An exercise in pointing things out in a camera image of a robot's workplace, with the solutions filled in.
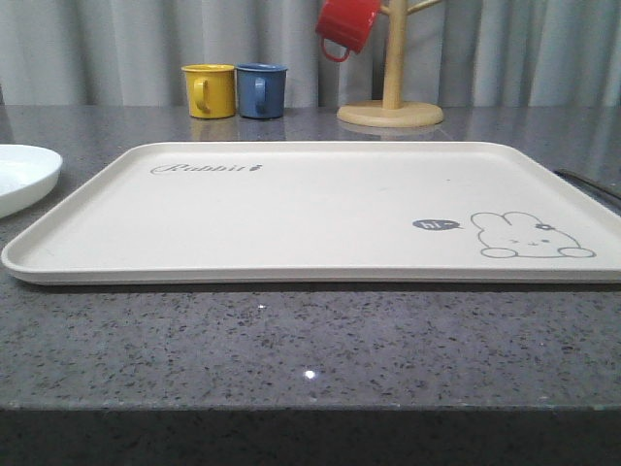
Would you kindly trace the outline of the white round plate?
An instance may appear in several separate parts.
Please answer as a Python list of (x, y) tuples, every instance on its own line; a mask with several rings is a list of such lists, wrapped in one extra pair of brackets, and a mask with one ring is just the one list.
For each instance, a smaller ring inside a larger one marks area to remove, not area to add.
[(1, 217), (19, 212), (56, 186), (63, 158), (55, 151), (26, 145), (1, 145)]

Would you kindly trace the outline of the silver metal fork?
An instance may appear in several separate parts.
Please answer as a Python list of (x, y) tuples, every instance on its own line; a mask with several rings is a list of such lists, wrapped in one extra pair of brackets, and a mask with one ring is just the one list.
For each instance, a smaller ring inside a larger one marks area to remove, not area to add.
[(612, 187), (606, 186), (603, 183), (599, 183), (570, 170), (559, 169), (554, 170), (553, 173), (565, 181), (572, 183), (576, 187), (586, 190), (589, 194), (605, 201), (607, 204), (614, 206), (617, 210), (620, 209), (620, 192)]

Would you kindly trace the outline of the cream rabbit serving tray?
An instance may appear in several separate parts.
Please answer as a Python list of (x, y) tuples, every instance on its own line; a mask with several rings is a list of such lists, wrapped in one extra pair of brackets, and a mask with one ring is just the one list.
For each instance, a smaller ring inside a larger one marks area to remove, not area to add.
[(616, 283), (620, 219), (482, 142), (129, 150), (9, 242), (40, 284)]

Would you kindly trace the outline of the wooden mug tree stand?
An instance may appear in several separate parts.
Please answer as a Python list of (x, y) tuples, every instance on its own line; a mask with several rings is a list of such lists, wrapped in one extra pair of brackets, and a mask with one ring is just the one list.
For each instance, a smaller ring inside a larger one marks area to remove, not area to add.
[(337, 112), (338, 119), (384, 128), (422, 127), (443, 121), (439, 106), (402, 99), (408, 17), (436, 4), (438, 1), (421, 1), (415, 5), (408, 1), (389, 1), (387, 6), (380, 7), (380, 11), (388, 16), (382, 99), (344, 105)]

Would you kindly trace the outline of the blue mug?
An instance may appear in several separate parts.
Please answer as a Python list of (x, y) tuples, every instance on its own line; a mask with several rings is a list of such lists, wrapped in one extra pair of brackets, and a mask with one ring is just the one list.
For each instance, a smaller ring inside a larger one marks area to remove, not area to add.
[(287, 68), (279, 64), (244, 63), (236, 66), (238, 112), (242, 117), (282, 117)]

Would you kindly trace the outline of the yellow mug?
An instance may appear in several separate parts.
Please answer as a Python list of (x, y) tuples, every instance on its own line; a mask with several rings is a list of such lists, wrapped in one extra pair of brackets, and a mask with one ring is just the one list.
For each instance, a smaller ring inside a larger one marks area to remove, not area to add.
[(189, 113), (195, 118), (225, 118), (236, 113), (235, 67), (192, 64), (182, 68)]

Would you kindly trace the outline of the red mug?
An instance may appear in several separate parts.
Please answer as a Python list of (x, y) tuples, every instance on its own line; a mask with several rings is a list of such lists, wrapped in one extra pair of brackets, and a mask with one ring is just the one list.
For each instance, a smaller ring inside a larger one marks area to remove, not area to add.
[[(324, 56), (341, 63), (352, 51), (359, 53), (368, 41), (381, 6), (379, 0), (326, 0), (315, 26)], [(343, 47), (343, 55), (335, 56), (327, 51), (326, 41)]]

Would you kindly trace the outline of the grey curtain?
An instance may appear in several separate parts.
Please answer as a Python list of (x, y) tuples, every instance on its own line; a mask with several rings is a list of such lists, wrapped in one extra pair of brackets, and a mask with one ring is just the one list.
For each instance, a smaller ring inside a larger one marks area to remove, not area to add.
[[(278, 63), (289, 107), (382, 93), (387, 21), (346, 62), (328, 59), (316, 1), (5, 1), (8, 105), (174, 106), (181, 68)], [(616, 106), (616, 1), (444, 1), (408, 21), (404, 97), (446, 107)]]

